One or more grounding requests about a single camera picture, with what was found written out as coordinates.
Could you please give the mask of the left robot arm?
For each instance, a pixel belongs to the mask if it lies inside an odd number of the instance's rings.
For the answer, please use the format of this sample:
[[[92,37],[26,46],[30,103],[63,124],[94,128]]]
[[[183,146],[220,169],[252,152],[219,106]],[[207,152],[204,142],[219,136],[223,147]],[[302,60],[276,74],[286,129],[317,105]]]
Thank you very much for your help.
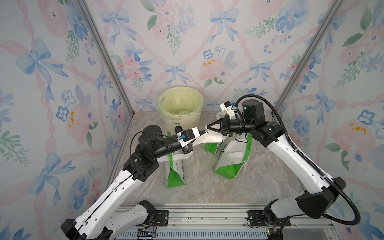
[[[156,208],[147,200],[133,209],[115,216],[116,210],[159,167],[158,159],[177,151],[188,154],[192,142],[200,137],[197,128],[166,136],[157,125],[150,125],[136,134],[139,144],[123,165],[116,179],[91,207],[76,219],[67,219],[61,230],[69,240],[114,240],[121,233],[138,225],[150,225]]]

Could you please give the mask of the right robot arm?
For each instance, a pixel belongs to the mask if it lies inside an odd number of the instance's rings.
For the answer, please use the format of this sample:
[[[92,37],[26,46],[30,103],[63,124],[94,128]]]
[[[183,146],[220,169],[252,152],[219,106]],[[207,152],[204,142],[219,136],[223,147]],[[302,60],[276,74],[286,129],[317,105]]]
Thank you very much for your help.
[[[276,122],[267,121],[264,105],[277,113],[269,101],[258,95],[244,95],[235,105],[226,102],[221,105],[224,116],[208,124],[207,131],[230,137],[246,134],[276,154],[304,185],[304,191],[297,196],[276,199],[265,206],[264,216],[269,225],[302,215],[313,219],[325,217],[340,223],[340,219],[326,211],[338,197],[350,201],[343,191],[346,182],[325,173],[307,157],[291,139],[279,115],[276,115]]]

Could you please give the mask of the white paper receipt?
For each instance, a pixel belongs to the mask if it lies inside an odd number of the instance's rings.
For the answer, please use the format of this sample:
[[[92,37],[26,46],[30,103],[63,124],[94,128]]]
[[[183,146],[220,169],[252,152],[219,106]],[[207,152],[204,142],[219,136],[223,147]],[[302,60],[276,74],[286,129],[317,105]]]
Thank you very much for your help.
[[[200,136],[192,142],[193,147],[206,143],[222,143],[223,136],[220,133],[211,130],[199,131]]]

